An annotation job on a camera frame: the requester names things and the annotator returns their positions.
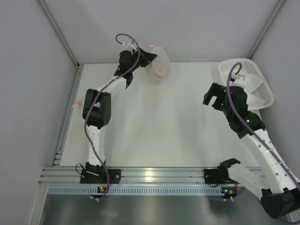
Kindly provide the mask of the white mesh laundry bag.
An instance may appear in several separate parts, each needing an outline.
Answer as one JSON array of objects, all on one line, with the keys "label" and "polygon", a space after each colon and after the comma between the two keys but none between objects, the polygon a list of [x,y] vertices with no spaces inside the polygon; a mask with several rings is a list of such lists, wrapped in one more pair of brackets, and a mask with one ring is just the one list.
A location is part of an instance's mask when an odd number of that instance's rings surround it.
[{"label": "white mesh laundry bag", "polygon": [[79,109],[83,109],[83,102],[80,101],[75,101],[75,103],[72,105],[72,108],[78,107]]},{"label": "white mesh laundry bag", "polygon": [[150,63],[147,73],[152,81],[159,81],[168,75],[171,62],[163,47],[150,45],[150,48],[151,53],[156,54],[157,57]]}]

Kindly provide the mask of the white cloth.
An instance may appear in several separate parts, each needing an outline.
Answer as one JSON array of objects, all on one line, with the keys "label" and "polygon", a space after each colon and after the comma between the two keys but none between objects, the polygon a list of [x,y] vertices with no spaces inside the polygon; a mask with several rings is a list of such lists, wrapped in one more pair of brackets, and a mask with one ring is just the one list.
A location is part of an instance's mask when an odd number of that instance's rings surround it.
[{"label": "white cloth", "polygon": [[264,100],[254,94],[261,84],[262,79],[254,74],[246,75],[247,86],[244,91],[247,93],[247,104],[250,106],[261,106],[264,104]]}]

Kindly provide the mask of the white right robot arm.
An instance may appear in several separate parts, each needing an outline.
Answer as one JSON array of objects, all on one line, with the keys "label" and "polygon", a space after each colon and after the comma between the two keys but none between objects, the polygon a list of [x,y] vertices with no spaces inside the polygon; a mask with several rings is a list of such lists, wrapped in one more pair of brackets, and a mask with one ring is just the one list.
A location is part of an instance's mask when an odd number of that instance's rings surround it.
[{"label": "white right robot arm", "polygon": [[204,94],[203,104],[222,111],[230,129],[246,145],[258,162],[264,178],[256,175],[235,158],[225,160],[217,167],[212,183],[237,182],[254,194],[265,212],[279,219],[300,208],[300,180],[288,169],[272,145],[265,124],[248,110],[247,94],[242,87],[229,88],[213,83]]}]

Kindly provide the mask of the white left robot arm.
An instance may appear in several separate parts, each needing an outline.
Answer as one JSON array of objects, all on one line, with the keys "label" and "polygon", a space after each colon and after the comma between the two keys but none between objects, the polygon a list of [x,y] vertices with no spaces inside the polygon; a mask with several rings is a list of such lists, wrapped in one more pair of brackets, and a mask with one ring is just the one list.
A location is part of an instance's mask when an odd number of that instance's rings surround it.
[{"label": "white left robot arm", "polygon": [[121,170],[105,166],[105,128],[112,115],[112,98],[130,86],[136,69],[148,66],[156,58],[157,54],[142,49],[124,50],[111,80],[100,88],[86,91],[82,117],[89,154],[82,167],[80,183],[110,185],[120,182]]}]

